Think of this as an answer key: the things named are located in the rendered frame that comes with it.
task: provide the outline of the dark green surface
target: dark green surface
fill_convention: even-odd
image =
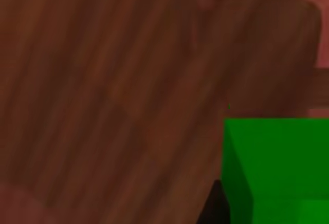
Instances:
[[[329,223],[328,168],[327,119],[225,121],[232,224]]]

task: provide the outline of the wooden surface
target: wooden surface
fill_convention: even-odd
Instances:
[[[321,30],[301,0],[216,4],[193,51],[195,0],[0,0],[6,191],[58,223],[195,223],[224,117],[307,115]]]

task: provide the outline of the brown surface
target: brown surface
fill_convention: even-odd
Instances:
[[[306,115],[303,0],[219,0],[194,52],[194,0],[0,2],[0,177],[59,223],[195,223],[224,116]]]

